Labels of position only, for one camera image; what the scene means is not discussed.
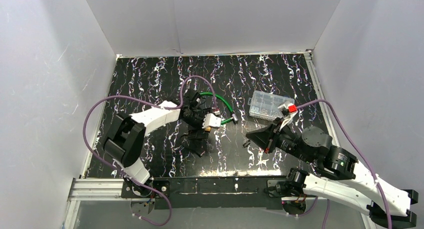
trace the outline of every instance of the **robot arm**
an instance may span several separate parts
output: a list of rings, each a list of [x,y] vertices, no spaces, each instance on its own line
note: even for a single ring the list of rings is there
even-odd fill
[[[184,95],[181,108],[161,109],[177,107],[179,102],[173,100],[162,102],[159,105],[161,108],[151,108],[131,115],[116,115],[101,142],[103,150],[131,179],[145,184],[150,173],[140,155],[146,135],[180,119],[191,126],[193,137],[201,139],[207,137],[212,128],[220,127],[221,118],[215,115],[216,112],[212,112],[211,108],[198,108],[199,98],[198,92],[189,89]]]
[[[370,171],[350,152],[332,144],[333,138],[318,127],[308,127],[295,134],[287,126],[297,113],[291,103],[282,104],[284,118],[275,119],[269,126],[248,132],[246,137],[272,153],[275,148],[307,163],[315,163],[321,177],[292,168],[285,181],[276,187],[285,196],[287,191],[324,197],[362,214],[369,215],[380,226],[387,227],[383,200]],[[395,228],[415,227],[417,215],[410,206],[418,202],[414,190],[401,190],[378,178],[389,204]]]

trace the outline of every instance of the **white plastic part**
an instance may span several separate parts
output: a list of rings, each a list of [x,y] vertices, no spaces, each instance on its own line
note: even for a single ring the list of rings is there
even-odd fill
[[[294,106],[294,104],[289,101],[286,101],[283,104],[279,105],[278,109],[288,110],[290,106]],[[297,113],[298,113],[298,110],[291,112],[286,117],[284,117],[284,120],[282,121],[281,126],[279,127],[279,131],[281,131],[285,125],[292,123],[293,118],[296,116]]]
[[[123,171],[132,179],[144,184],[150,177],[149,171],[145,168],[142,160],[138,158],[134,164],[125,167]]]
[[[177,105],[166,100],[158,106],[161,108],[174,108]],[[138,123],[143,123],[146,127],[145,134],[148,135],[152,131],[168,123],[177,121],[180,117],[180,109],[166,110],[161,108],[151,108],[139,113],[134,113],[131,114],[131,118]]]
[[[371,199],[353,188],[328,181],[326,178],[319,178],[312,174],[305,178],[304,184],[306,187],[303,188],[303,192],[307,195],[330,199],[331,201],[353,208],[364,215],[370,213],[367,205],[371,204]]]
[[[358,162],[355,164],[353,173],[356,175],[355,179],[341,180],[340,182],[361,192],[370,198],[374,203],[379,205],[381,209],[386,211],[384,208],[382,196],[380,195],[380,191],[377,188],[377,183],[371,175],[371,172],[364,166],[364,164]],[[406,217],[407,210],[409,210],[411,207],[411,199],[409,198],[408,193],[390,185],[378,176],[377,182],[380,183],[383,189],[389,206],[390,214],[393,216]]]
[[[203,119],[202,128],[215,128],[218,129],[221,126],[221,118],[217,117],[213,113],[208,113]]]

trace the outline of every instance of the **red cap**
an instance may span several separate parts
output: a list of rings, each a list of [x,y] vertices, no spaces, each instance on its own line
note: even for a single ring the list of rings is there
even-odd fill
[[[289,113],[294,113],[294,112],[296,112],[298,109],[296,108],[296,106],[295,105],[290,105],[289,107],[288,107],[288,112]]]

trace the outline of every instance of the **green cable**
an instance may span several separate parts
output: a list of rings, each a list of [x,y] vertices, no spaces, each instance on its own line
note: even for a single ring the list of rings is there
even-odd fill
[[[201,96],[212,96],[212,92],[200,92],[200,95]],[[219,100],[221,100],[226,105],[226,107],[228,108],[228,110],[229,110],[229,112],[231,114],[234,113],[233,108],[231,107],[231,105],[222,96],[217,95],[217,94],[215,94],[215,96],[216,96],[216,98],[218,98]]]
[[[212,92],[200,92],[200,95],[201,96],[212,96]],[[217,95],[217,94],[215,94],[215,96],[216,96],[216,98],[218,98],[219,100],[221,100],[226,105],[226,107],[228,108],[230,114],[233,114],[234,113],[233,108],[231,107],[231,105],[222,96]],[[232,120],[233,120],[233,118],[225,119],[225,120],[221,121],[221,125],[227,124],[227,123],[231,122]]]
[[[232,120],[233,120],[232,118],[225,119],[225,120],[221,121],[221,125],[227,124],[227,123],[231,122]]]

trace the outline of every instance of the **plastic storage box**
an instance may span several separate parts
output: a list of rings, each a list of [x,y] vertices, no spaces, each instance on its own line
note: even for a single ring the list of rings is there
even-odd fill
[[[295,100],[289,97],[255,90],[249,100],[250,103],[248,103],[250,105],[249,116],[267,121],[281,118],[283,114],[278,109],[278,106],[286,101],[295,103]]]

